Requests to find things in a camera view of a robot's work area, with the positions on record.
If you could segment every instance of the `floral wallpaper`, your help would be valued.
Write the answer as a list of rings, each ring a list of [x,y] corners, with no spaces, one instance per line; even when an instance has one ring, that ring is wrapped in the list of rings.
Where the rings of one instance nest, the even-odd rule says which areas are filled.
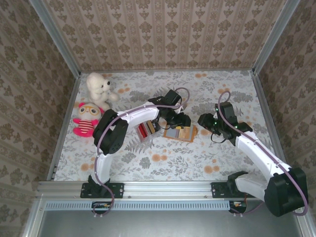
[[[88,98],[86,78],[81,75],[72,119],[78,116],[78,104]],[[182,181],[226,180],[229,174],[245,170],[258,176],[261,172],[240,150],[226,141],[211,142],[211,133],[198,125],[200,115],[214,113],[215,103],[224,90],[232,93],[238,120],[248,123],[259,139],[272,149],[261,107],[256,96],[249,71],[208,72],[154,72],[104,74],[111,80],[113,91],[120,95],[111,107],[125,111],[144,104],[148,99],[165,95],[169,89],[184,86],[190,90],[190,99],[185,113],[198,129],[192,143],[163,137],[163,130],[140,142],[135,129],[126,134],[123,146],[113,156],[110,176],[114,181]],[[179,90],[183,100],[187,97]],[[160,120],[161,126],[166,122]],[[55,181],[85,181],[93,172],[96,147],[93,137],[78,137],[73,133],[77,124],[69,124]],[[214,141],[222,141],[214,136]]]
[[[0,236],[19,236],[74,77],[27,0],[0,1]]]
[[[301,0],[259,73],[285,153],[307,174],[316,217],[316,1]]]
[[[286,0],[44,0],[82,71],[251,68]]]

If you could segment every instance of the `plush toy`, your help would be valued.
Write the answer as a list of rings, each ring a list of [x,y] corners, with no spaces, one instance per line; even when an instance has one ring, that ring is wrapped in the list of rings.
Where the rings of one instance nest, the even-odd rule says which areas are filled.
[[[81,137],[91,137],[94,127],[101,118],[101,113],[104,113],[104,111],[92,103],[80,103],[78,108],[79,118],[74,118],[74,122],[79,126],[74,128],[74,134]]]
[[[96,104],[104,111],[110,108],[106,103],[108,99],[111,101],[119,100],[119,95],[110,91],[111,82],[105,79],[101,74],[91,73],[86,83],[89,90],[90,102]]]

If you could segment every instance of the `pink stuffed toy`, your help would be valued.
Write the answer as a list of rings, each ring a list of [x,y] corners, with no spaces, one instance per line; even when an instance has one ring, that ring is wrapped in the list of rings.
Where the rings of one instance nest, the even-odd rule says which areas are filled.
[[[74,134],[81,137],[92,137],[94,128],[101,118],[102,109],[92,103],[80,103],[78,108],[79,118],[74,118],[74,122],[79,124],[74,128]]]

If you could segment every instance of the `table surface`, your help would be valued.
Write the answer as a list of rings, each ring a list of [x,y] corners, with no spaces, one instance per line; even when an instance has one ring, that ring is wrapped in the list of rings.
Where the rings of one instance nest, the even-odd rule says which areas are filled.
[[[185,113],[190,116],[198,133],[192,143],[163,137],[163,131],[141,143],[133,129],[127,133],[121,149],[111,165],[113,181],[183,181],[226,180],[229,174],[245,170],[261,176],[259,169],[229,141],[211,142],[211,133],[198,125],[200,115],[214,113],[219,95],[226,89],[231,93],[235,114],[247,122],[258,138],[273,149],[260,103],[249,71],[154,72],[104,74],[111,80],[113,91],[120,95],[110,103],[115,111],[124,111],[144,104],[148,99],[165,95],[169,89],[186,87],[191,97]],[[96,148],[93,138],[73,133],[77,125],[78,104],[88,102],[86,78],[82,74],[72,111],[71,121],[58,163],[55,181],[87,180],[93,171]],[[185,91],[179,91],[185,99]],[[222,138],[214,136],[215,141]]]

